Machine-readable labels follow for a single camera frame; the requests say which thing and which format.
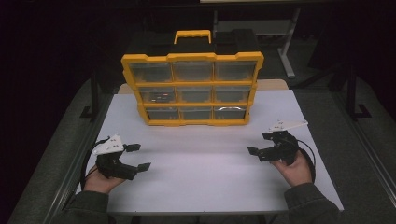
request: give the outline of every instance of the white tabletop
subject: white tabletop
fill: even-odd
[[[262,133],[278,119],[304,120],[292,91],[257,91],[250,123],[230,127],[147,126],[137,113],[133,95],[115,95],[98,140],[118,133],[124,144],[141,144],[139,151],[124,152],[120,160],[132,166],[151,162],[151,166],[110,193],[108,212],[181,215],[286,211],[283,193],[289,185],[275,167],[249,155],[247,149],[272,147],[273,142],[264,140]],[[343,210],[308,127],[289,132],[314,150],[316,186]],[[88,168],[95,160],[92,156]]]

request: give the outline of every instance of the gray sleeve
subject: gray sleeve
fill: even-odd
[[[302,184],[285,192],[291,224],[337,223],[340,211],[314,184]]]
[[[70,204],[51,221],[53,224],[108,224],[108,195],[93,191],[82,191]]]

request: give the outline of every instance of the plastic drawer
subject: plastic drawer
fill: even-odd
[[[216,106],[215,119],[243,119],[247,108],[244,106]]]
[[[178,119],[175,107],[148,107],[146,108],[149,119]]]
[[[177,81],[210,81],[213,63],[206,61],[172,63],[174,78]]]
[[[256,62],[215,62],[215,80],[252,80]]]
[[[210,102],[212,87],[177,87],[177,100],[183,103]]]
[[[140,95],[144,103],[174,103],[173,87],[140,87]]]
[[[215,86],[215,102],[247,102],[250,86]]]
[[[210,119],[212,108],[210,106],[181,107],[179,109],[182,119]]]
[[[129,63],[129,67],[136,83],[172,81],[169,63]]]

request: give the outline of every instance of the human hand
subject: human hand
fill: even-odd
[[[271,161],[271,164],[275,166],[292,187],[304,183],[312,183],[308,161],[301,151],[297,151],[294,163],[289,166],[285,161]]]
[[[94,165],[85,178],[84,190],[108,194],[111,190],[124,181],[125,179],[112,176],[109,178],[105,177],[98,171],[96,165]]]

